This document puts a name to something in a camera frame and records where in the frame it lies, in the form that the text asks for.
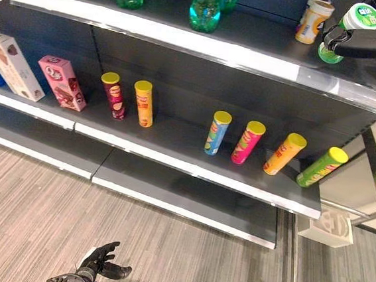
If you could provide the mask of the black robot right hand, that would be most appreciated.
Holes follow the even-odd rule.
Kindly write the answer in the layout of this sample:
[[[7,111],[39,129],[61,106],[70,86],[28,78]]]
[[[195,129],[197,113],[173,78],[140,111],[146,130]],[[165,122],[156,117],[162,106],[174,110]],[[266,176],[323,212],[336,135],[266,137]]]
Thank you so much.
[[[376,30],[345,30],[339,25],[324,26],[324,46],[338,56],[376,58]]]

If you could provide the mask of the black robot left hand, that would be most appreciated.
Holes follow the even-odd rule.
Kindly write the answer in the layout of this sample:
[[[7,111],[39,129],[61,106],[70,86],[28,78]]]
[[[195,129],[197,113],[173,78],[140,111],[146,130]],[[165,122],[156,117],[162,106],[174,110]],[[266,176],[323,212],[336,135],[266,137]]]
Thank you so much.
[[[85,258],[80,267],[77,269],[79,275],[89,278],[94,281],[97,275],[102,277],[121,280],[127,278],[132,267],[123,267],[111,262],[115,258],[111,252],[120,245],[120,242],[110,242],[102,247],[97,247],[94,251]]]

